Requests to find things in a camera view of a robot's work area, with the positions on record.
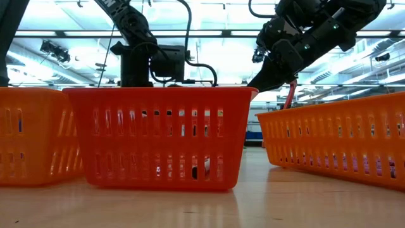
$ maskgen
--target wooden floor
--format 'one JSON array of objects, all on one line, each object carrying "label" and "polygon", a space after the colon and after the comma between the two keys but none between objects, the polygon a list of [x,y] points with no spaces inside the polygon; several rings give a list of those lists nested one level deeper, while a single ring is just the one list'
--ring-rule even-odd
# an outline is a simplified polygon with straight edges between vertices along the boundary
[{"label": "wooden floor", "polygon": [[404,227],[405,193],[274,167],[245,150],[227,193],[0,188],[0,227]]}]

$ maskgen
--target table surface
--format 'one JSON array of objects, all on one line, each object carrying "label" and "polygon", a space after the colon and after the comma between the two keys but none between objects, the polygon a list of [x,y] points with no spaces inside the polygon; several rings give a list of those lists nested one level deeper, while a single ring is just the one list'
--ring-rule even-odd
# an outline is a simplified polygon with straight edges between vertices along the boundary
[{"label": "table surface", "polygon": [[84,179],[0,188],[0,227],[403,227],[405,193],[272,166],[244,151],[225,193],[99,189]]}]

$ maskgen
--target ceiling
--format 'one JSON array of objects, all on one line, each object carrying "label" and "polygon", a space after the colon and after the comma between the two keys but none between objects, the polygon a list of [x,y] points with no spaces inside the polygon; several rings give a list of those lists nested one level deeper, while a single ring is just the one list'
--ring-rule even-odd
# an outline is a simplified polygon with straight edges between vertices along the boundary
[{"label": "ceiling", "polygon": [[[260,30],[267,19],[253,17],[247,7],[247,0],[193,0],[188,1],[193,13],[193,30]],[[405,0],[392,1],[396,5],[386,6],[382,14],[364,30],[405,30]],[[254,0],[253,10],[261,14],[274,14],[272,0]],[[19,30],[97,30],[109,31],[113,22],[93,0],[31,0]],[[184,30],[187,25],[187,11],[175,0],[147,1],[132,0],[131,5],[143,12],[152,31]],[[39,51],[42,41],[69,50],[71,61],[61,64],[56,59]],[[114,38],[112,45],[123,39]],[[159,44],[183,45],[184,38],[159,38]],[[104,63],[109,39],[95,38],[19,38],[10,47],[9,57],[25,63],[13,64],[9,74],[13,85],[30,84],[91,84],[99,81],[96,63]],[[189,50],[200,63],[211,65],[218,73],[222,85],[240,84],[250,80],[261,69],[261,64],[252,63],[256,48],[255,38],[191,38]],[[390,53],[389,61],[377,62],[374,57]],[[333,101],[350,97],[369,96],[385,92],[401,91],[398,84],[405,79],[405,42],[402,39],[357,39],[354,48],[343,52],[336,47],[299,74],[299,83],[308,84],[297,89],[296,101]],[[120,77],[120,57],[108,54],[107,67],[102,84]],[[212,80],[212,74],[205,68],[186,65],[186,79]],[[392,87],[375,87],[379,84],[395,84]],[[338,87],[338,84],[354,84],[362,87]],[[282,102],[288,94],[288,87],[262,94],[257,101]]]}]

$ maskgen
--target orange basket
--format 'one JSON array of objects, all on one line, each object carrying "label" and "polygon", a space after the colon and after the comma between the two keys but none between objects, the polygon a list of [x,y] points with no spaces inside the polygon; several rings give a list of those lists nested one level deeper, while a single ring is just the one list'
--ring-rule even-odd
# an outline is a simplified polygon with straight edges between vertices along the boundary
[{"label": "orange basket", "polygon": [[68,97],[0,88],[0,185],[47,184],[83,173]]},{"label": "orange basket", "polygon": [[229,189],[250,101],[235,88],[65,89],[87,181],[98,186]]},{"label": "orange basket", "polygon": [[405,93],[259,114],[271,164],[405,189]]}]

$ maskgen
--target red cable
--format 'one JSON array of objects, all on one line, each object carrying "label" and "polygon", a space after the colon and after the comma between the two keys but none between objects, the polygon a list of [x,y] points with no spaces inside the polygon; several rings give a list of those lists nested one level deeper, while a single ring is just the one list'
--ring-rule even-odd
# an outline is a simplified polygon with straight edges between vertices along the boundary
[{"label": "red cable", "polygon": [[284,108],[287,109],[291,105],[292,99],[294,99],[294,94],[296,93],[297,88],[297,80],[294,80],[290,83],[290,92],[287,96],[287,100],[285,101]]}]

